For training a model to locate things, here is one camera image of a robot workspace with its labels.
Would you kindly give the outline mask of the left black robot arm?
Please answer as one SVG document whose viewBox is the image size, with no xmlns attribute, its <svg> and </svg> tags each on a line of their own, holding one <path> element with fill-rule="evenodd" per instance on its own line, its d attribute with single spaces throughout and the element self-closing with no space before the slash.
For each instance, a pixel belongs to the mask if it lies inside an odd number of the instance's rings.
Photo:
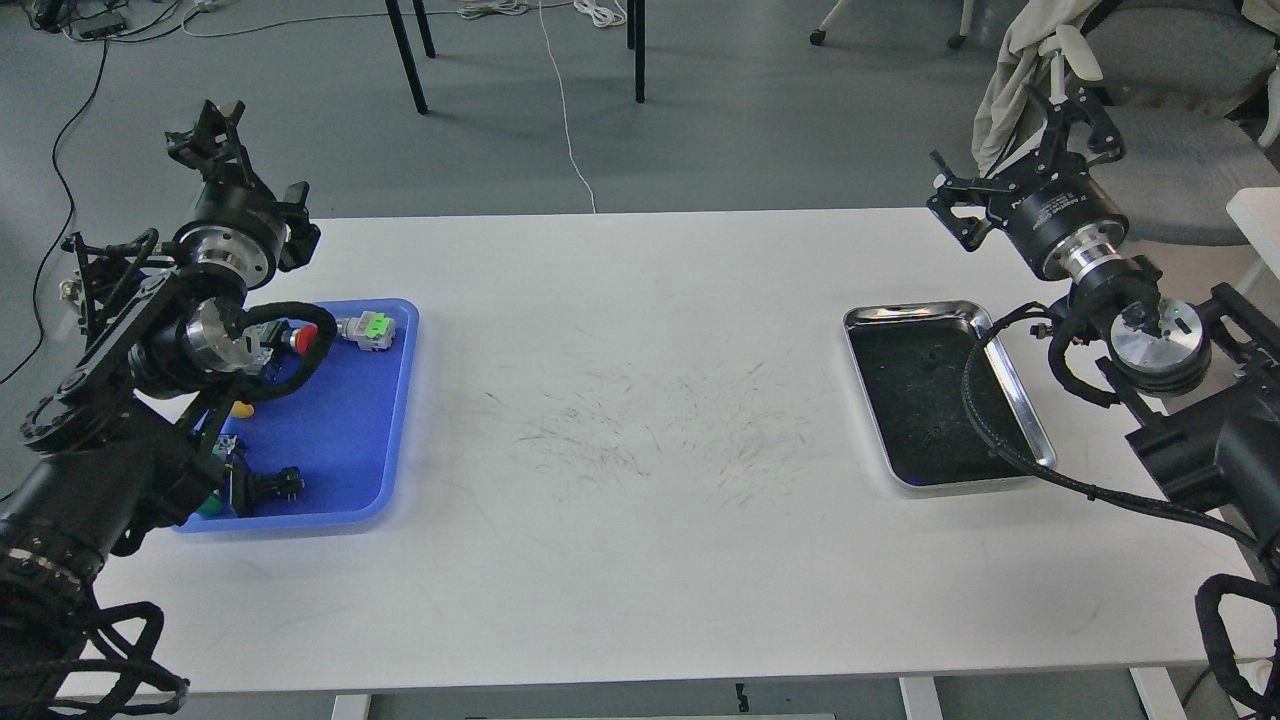
<svg viewBox="0 0 1280 720">
<path fill-rule="evenodd" d="M 202 105 L 166 152 L 204 187 L 169 240 L 63 241 L 78 264 L 84 355 L 26 416 L 38 455 L 3 500 L 3 716 L 110 719 L 174 714 L 189 683 L 154 652 L 164 615 L 150 602 L 102 607 L 93 583 L 221 488 L 215 443 L 234 404 L 300 389 L 337 320 L 306 302 L 247 307 L 251 290 L 306 266 L 321 232 L 308 184 L 275 196 L 238 128 L 244 104 Z"/>
</svg>

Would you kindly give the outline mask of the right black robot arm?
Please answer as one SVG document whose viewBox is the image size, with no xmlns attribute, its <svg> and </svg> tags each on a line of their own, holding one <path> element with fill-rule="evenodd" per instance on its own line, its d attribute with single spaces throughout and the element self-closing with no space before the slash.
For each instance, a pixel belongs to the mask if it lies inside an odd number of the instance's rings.
<svg viewBox="0 0 1280 720">
<path fill-rule="evenodd" d="M 1044 114 L 1038 145 L 979 178 L 955 176 L 934 154 L 941 176 L 928 208 L 966 251 L 1002 231 L 1037 278 L 1069 281 L 1071 288 L 1056 304 L 1024 304 L 980 332 L 963 366 L 963 409 L 982 441 L 1016 469 L 1091 500 L 1217 532 L 1248 550 L 1263 578 L 1210 577 L 1196 593 L 1196 616 L 1222 692 L 1257 719 L 1275 719 L 1277 673 L 1261 685 L 1244 676 L 1220 605 L 1235 596 L 1277 610 L 1277 327 L 1226 283 L 1201 304 L 1164 295 L 1153 263 L 1120 254 L 1128 219 L 1091 177 L 1092 165 L 1116 161 L 1125 150 L 1103 105 L 1083 87 L 1028 95 Z M 1100 407 L 1121 405 L 1135 418 L 1126 442 L 1160 498 L 1043 468 L 978 409 L 978 357 L 1002 329 L 1033 318 L 1066 392 Z"/>
</svg>

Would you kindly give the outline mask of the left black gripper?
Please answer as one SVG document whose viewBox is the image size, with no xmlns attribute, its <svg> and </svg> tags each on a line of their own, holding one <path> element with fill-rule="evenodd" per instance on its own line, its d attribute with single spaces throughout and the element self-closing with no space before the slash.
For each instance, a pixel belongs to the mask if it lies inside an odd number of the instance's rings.
<svg viewBox="0 0 1280 720">
<path fill-rule="evenodd" d="M 187 131 L 165 133 L 166 155 L 201 174 L 202 188 L 175 232 L 182 264 L 214 264 L 234 272 L 247 290 L 311 263 L 321 231 L 307 208 L 308 182 L 291 184 L 279 200 L 253 170 L 238 124 L 242 100 L 206 100 Z"/>
</svg>

